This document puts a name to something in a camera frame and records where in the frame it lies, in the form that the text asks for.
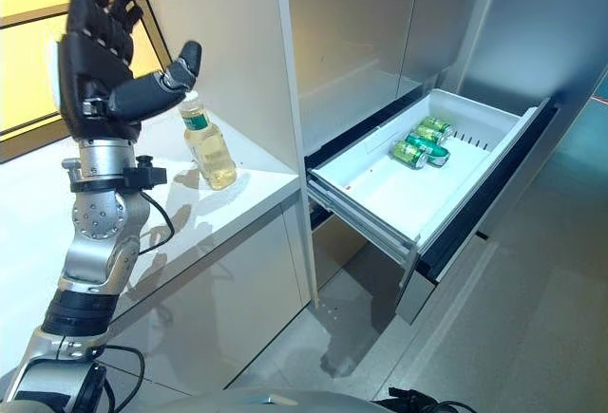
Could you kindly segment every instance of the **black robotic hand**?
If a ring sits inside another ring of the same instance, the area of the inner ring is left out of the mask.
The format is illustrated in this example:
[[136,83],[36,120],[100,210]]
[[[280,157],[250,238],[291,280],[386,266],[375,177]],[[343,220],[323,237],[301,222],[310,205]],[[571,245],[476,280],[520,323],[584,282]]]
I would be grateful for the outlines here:
[[199,75],[201,47],[187,42],[164,71],[133,79],[132,0],[70,0],[59,44],[60,111],[75,140],[136,141],[141,121],[179,103]]

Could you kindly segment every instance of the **gray floor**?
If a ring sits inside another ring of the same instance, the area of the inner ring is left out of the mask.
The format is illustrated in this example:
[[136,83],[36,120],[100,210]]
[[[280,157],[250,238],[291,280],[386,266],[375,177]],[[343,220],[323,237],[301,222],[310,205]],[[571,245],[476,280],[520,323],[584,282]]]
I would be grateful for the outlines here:
[[397,268],[366,246],[232,386],[372,399],[396,385],[480,412],[608,411],[607,128],[608,106],[590,102],[496,234],[462,256],[465,281],[450,270],[456,290],[414,326],[388,311]]

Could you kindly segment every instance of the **freezer drawer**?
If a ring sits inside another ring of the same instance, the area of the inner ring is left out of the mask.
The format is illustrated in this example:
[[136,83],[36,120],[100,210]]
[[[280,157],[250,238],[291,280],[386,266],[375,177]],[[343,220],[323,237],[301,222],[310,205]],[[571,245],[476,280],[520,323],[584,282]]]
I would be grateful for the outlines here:
[[[311,168],[309,194],[402,264],[406,277],[418,254],[421,264],[427,265],[424,274],[432,271],[436,277],[458,248],[452,247],[453,242],[464,241],[517,168],[516,160],[521,162],[550,121],[550,117],[539,118],[546,114],[547,102],[516,116],[432,90]],[[444,144],[451,157],[442,168],[427,165],[412,170],[393,159],[390,148],[427,115],[455,127],[455,135]],[[491,190],[484,188],[489,180]],[[458,234],[447,241],[442,235],[446,230],[454,232],[450,224],[455,219]]]

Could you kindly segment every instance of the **robotic arm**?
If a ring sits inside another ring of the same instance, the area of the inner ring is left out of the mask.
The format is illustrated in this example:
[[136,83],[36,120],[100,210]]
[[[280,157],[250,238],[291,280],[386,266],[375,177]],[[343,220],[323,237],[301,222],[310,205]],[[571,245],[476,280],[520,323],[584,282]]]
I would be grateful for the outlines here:
[[164,72],[133,79],[132,0],[70,0],[58,49],[60,111],[80,157],[66,159],[75,235],[44,323],[29,341],[5,402],[57,412],[95,411],[105,368],[95,362],[135,261],[149,216],[142,192],[166,183],[152,158],[135,158],[141,122],[179,103],[194,85],[201,47],[187,42]]

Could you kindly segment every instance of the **plastic bottle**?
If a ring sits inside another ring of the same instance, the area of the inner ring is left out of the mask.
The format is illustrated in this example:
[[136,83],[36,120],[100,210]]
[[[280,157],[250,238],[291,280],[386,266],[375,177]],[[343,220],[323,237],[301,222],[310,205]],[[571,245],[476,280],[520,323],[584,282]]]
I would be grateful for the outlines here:
[[209,121],[196,90],[178,105],[186,125],[183,134],[200,173],[211,188],[221,190],[237,179],[235,163],[217,125]]

